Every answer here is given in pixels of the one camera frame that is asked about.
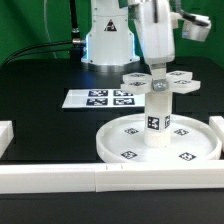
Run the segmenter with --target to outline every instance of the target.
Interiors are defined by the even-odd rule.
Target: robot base
[[[97,152],[107,163],[188,162],[219,159],[222,143],[214,131],[200,121],[171,115],[171,142],[163,148],[144,144],[145,114],[130,115],[105,124],[97,133]]]
[[[124,72],[132,69],[138,69],[139,66],[140,61],[135,61],[124,65],[95,65],[91,63],[82,62],[82,68],[95,72]]]

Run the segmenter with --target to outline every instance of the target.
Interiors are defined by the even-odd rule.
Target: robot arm
[[[134,10],[137,35],[145,63],[151,70],[153,89],[166,90],[166,63],[175,58],[175,20],[185,20],[183,38],[205,41],[211,28],[209,18],[186,13],[181,8],[181,0],[176,0],[178,16],[177,13],[171,14],[169,0],[119,0],[119,4],[120,7],[130,6]]]

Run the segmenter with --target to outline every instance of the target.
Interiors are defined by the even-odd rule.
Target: white block
[[[172,80],[192,80],[193,73],[186,71],[173,71],[166,74],[167,81]]]
[[[224,151],[224,119],[221,116],[209,118],[209,126],[222,142],[222,151]]]
[[[123,75],[123,81],[125,83],[139,82],[139,81],[152,82],[152,76],[145,73],[133,72],[127,75]]]
[[[121,90],[134,95],[141,95],[152,90],[152,83],[145,81],[136,81],[131,83],[121,84]]]
[[[105,164],[0,166],[0,193],[95,191],[95,169]]]
[[[0,121],[0,157],[5,152],[9,143],[13,139],[13,129],[11,121]]]
[[[119,170],[96,172],[96,191],[223,188],[224,163],[122,164]]]
[[[189,80],[175,80],[168,82],[168,89],[175,93],[189,93],[200,89],[200,81],[189,81]]]

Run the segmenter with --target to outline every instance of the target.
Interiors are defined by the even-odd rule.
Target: black cable
[[[44,44],[38,44],[38,45],[33,45],[30,47],[23,48],[21,50],[16,51],[15,53],[11,54],[0,66],[2,69],[6,64],[8,64],[11,59],[13,59],[15,56],[18,56],[26,51],[34,50],[34,49],[39,49],[39,48],[44,48],[44,47],[53,47],[53,46],[62,46],[62,45],[69,45],[72,44],[72,41],[59,41],[59,42],[52,42],[52,43],[44,43]]]
[[[175,0],[175,5],[176,5],[176,11],[186,20],[194,23],[197,26],[209,26],[209,23],[202,21],[202,20],[197,20],[196,16],[185,12],[182,9],[182,4],[181,4],[181,0]]]
[[[24,54],[19,54],[14,56],[13,58],[11,58],[7,63],[5,63],[4,65],[2,65],[0,67],[0,69],[2,69],[3,67],[7,66],[7,64],[9,64],[11,61],[20,58],[20,57],[25,57],[25,56],[30,56],[30,55],[35,55],[35,54],[46,54],[46,53],[52,53],[52,52],[65,52],[65,51],[69,51],[71,48],[66,48],[66,49],[58,49],[58,50],[49,50],[49,51],[39,51],[39,52],[30,52],[30,53],[24,53]]]
[[[75,0],[70,0],[70,12],[72,23],[72,38],[80,38]]]

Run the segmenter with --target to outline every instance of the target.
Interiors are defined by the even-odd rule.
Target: white cylinder
[[[161,148],[170,143],[170,115],[172,92],[149,92],[145,95],[144,142],[149,147]]]

